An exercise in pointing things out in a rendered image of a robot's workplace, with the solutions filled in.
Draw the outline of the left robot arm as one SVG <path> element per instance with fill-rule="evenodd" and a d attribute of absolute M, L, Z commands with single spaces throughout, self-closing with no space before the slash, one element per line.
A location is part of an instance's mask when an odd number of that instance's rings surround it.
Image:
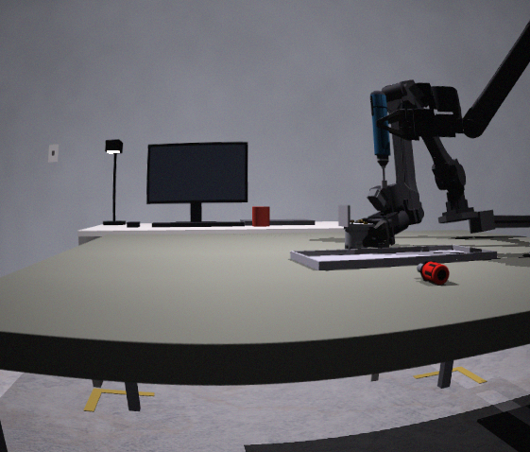
<path fill-rule="evenodd" d="M 469 138 L 481 136 L 529 62 L 530 20 L 463 119 L 458 93 L 454 87 L 431 86 L 430 83 L 415 83 L 409 87 L 420 107 L 429 107 L 413 109 L 415 123 L 434 124 L 435 121 L 433 129 L 436 129 L 438 137 L 455 137 L 456 133 L 464 133 Z M 436 114 L 434 120 L 432 104 L 433 111 L 453 111 L 453 114 Z"/>

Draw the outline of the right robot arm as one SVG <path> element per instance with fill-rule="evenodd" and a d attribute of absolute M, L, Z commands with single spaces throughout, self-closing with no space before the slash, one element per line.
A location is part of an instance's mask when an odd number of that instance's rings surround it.
<path fill-rule="evenodd" d="M 411 79 L 382 88 L 386 97 L 388 113 L 394 113 L 399 109 L 424 109 L 420 107 L 409 90 L 413 84 L 415 81 Z M 447 212 L 442 213 L 442 216 L 474 212 L 473 207 L 468 207 L 468 201 L 465 199 L 466 174 L 463 166 L 458 163 L 457 159 L 452 159 L 438 136 L 421 138 L 434 161 L 432 170 L 438 189 L 448 190 Z M 419 201 L 419 191 L 416 184 L 412 141 L 407 141 L 394 134 L 392 134 L 392 140 L 396 183 L 398 184 L 389 184 L 387 188 L 378 185 L 369 189 L 367 198 L 380 212 L 368 218 L 391 218 L 393 227 L 399 226 L 398 233 L 400 233 L 409 225 L 421 223 L 424 211 Z"/>

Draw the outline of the grey and white l-shaped bracket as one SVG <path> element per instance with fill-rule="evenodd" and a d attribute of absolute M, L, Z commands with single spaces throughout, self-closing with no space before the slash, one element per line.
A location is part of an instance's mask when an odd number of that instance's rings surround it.
<path fill-rule="evenodd" d="M 350 205 L 338 205 L 338 226 L 342 227 L 375 227 L 375 224 L 350 224 Z"/>

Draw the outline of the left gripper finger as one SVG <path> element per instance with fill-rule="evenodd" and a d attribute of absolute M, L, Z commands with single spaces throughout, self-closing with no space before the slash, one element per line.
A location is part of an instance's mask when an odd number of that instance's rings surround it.
<path fill-rule="evenodd" d="M 398 116 L 399 117 L 399 129 L 396 130 L 396 129 L 393 129 L 393 128 L 390 128 L 388 126 L 385 126 L 383 125 L 382 123 L 389 120 L 389 119 L 392 119 L 394 117 Z M 395 111 L 394 113 L 391 113 L 379 120 L 376 120 L 376 126 L 378 128 L 381 128 L 381 129 L 384 129 L 384 130 L 388 130 L 390 132 L 393 132 L 393 133 L 396 133 L 400 136 L 403 136 L 403 137 L 406 137 L 405 136 L 405 127 L 404 127 L 404 123 L 403 123 L 403 113 L 402 113 L 402 109 L 399 109 L 397 111 Z"/>
<path fill-rule="evenodd" d="M 399 121 L 398 116 L 397 116 L 397 117 L 394 117 L 394 118 L 388 120 L 388 125 L 389 125 L 389 124 L 392 124 L 392 123 L 395 123 L 395 122 L 398 122 L 398 121 Z M 405 139 L 405 140 L 409 141 L 407 138 L 404 138 L 404 137 L 402 137 L 402 136 L 400 136 L 400 135 L 398 135 L 398 134 L 396 134 L 396 133 L 393 133 L 393 132 L 389 132 L 389 133 L 392 133 L 392 134 L 394 134 L 394 135 L 396 135 L 396 136 L 401 137 L 402 139 Z"/>

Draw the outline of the white shallow rectangular tray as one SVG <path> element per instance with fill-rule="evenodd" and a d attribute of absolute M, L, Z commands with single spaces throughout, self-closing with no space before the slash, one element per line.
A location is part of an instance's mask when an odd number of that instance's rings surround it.
<path fill-rule="evenodd" d="M 496 257 L 496 251 L 457 245 L 290 251 L 290 259 L 317 270 L 397 267 L 423 264 L 424 261 L 449 263 L 496 259 Z"/>

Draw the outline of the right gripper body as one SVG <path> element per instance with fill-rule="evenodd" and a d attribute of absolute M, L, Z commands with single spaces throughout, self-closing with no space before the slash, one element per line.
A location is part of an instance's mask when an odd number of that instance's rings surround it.
<path fill-rule="evenodd" d="M 377 224 L 379 221 L 385 221 L 386 222 L 386 227 L 387 227 L 387 233 L 388 233 L 388 240 L 389 240 L 389 245 L 393 245 L 395 244 L 395 235 L 398 233 L 398 228 L 399 226 L 397 226 L 396 228 L 393 229 L 393 223 L 392 223 L 392 219 L 390 218 L 362 218 L 363 222 L 365 220 L 368 220 L 368 223 L 369 224 Z M 363 223 L 362 222 L 362 223 Z M 375 236 L 373 236 L 369 241 L 369 243 L 380 243 L 379 241 L 379 236 L 378 234 L 376 234 Z"/>

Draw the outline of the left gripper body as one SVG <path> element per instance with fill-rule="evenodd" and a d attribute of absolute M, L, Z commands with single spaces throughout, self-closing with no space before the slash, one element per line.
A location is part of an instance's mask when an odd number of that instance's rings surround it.
<path fill-rule="evenodd" d="M 413 109 L 407 109 L 407 110 L 402 109 L 402 113 L 403 113 L 403 123 L 405 127 L 405 134 L 406 134 L 406 138 L 409 141 L 412 141 L 412 140 L 419 141 L 420 137 L 437 137 L 436 129 L 433 129 L 433 126 L 436 125 L 435 121 L 434 121 L 434 124 L 415 123 Z M 412 121 L 412 124 L 411 124 L 411 121 Z"/>

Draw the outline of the dark blue electric nut driver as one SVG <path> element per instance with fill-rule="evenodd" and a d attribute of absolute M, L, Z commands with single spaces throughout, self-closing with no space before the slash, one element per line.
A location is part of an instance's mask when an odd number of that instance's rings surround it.
<path fill-rule="evenodd" d="M 390 155 L 389 131 L 376 126 L 376 120 L 387 116 L 385 93 L 381 91 L 373 91 L 370 94 L 370 103 L 373 126 L 374 154 L 377 155 L 377 162 L 383 169 L 383 180 L 381 181 L 382 188 L 387 188 L 387 181 L 385 180 L 385 167 L 389 162 L 388 156 Z"/>

